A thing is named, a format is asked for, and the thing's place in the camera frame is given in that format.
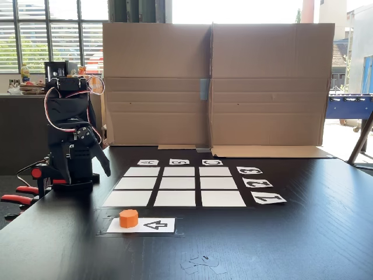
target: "white card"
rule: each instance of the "white card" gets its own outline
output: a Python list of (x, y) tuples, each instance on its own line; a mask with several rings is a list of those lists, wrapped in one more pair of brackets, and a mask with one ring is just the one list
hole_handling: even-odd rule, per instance
[(158, 191), (154, 206), (196, 206), (195, 191)]
[(256, 203), (259, 204), (272, 204), (272, 203), (279, 203), (279, 202), (286, 202), (281, 195), (274, 194), (271, 192), (251, 192), (252, 196)]
[(130, 167), (124, 177), (157, 177), (160, 167)]
[(154, 233), (174, 233), (175, 218), (139, 218), (137, 226), (124, 228), (119, 224), (119, 218), (114, 218), (107, 233), (131, 233), (131, 232), (154, 232)]
[(194, 176), (194, 167), (165, 167), (163, 176)]
[(246, 179), (242, 178), (245, 186), (249, 188), (266, 188), (266, 187), (273, 187), (270, 182), (267, 180), (262, 179)]
[(232, 176), (228, 167), (200, 167), (200, 176)]
[(170, 159), (170, 165), (188, 165), (189, 160), (187, 159)]
[(124, 177), (115, 186), (116, 190), (125, 189), (153, 189), (157, 177)]
[(142, 159), (138, 162), (138, 165), (158, 165), (159, 160), (155, 159)]
[(238, 172), (241, 174), (261, 174), (261, 170), (256, 167), (238, 167), (237, 168)]
[(152, 191), (112, 191), (103, 207), (146, 206)]
[(201, 189), (237, 189), (237, 186), (232, 177), (201, 177), (200, 178)]
[(195, 188), (194, 177), (163, 177), (159, 189)]
[(221, 162), (221, 160), (217, 160), (217, 159), (203, 159), (202, 160), (202, 164), (203, 165), (208, 165), (208, 166), (211, 166), (211, 165), (223, 165), (223, 163)]
[(245, 207), (239, 191), (201, 191), (204, 207)]

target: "bottle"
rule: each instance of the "bottle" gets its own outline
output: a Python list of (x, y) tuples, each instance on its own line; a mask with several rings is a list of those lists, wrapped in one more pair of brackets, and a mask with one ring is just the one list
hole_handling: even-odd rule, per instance
[(30, 80), (30, 70), (28, 69), (26, 63), (22, 64), (21, 77), (22, 77), (22, 82), (23, 83), (26, 83)]

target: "blue tape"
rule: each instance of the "blue tape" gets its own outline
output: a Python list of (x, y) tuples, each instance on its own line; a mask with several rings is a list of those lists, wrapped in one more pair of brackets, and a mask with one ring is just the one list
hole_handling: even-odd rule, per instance
[(199, 80), (199, 95), (201, 100), (207, 100), (209, 95), (210, 79)]

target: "black table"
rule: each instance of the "black table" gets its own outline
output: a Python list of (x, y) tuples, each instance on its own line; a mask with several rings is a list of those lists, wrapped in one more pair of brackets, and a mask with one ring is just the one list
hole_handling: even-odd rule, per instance
[[(105, 152), (112, 176), (95, 161), (101, 183), (89, 198), (51, 192), (0, 231), (0, 279), (373, 279), (373, 178), (339, 159), (223, 159), (235, 181), (236, 166), (260, 168), (287, 203), (259, 205), (248, 192), (246, 208), (139, 208), (142, 217), (177, 217), (178, 234), (109, 237), (100, 231), (120, 209), (101, 206), (129, 166), (139, 159), (167, 166), (170, 158), (201, 166), (212, 156), (156, 147)], [(192, 251), (228, 273), (200, 266), (187, 275), (180, 263)]]

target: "window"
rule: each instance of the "window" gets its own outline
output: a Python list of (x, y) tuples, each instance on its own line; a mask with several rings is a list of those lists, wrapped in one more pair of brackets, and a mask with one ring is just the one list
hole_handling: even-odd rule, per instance
[(22, 63), (44, 73), (44, 61), (65, 60), (102, 73), (107, 2), (0, 0), (0, 74), (19, 73)]

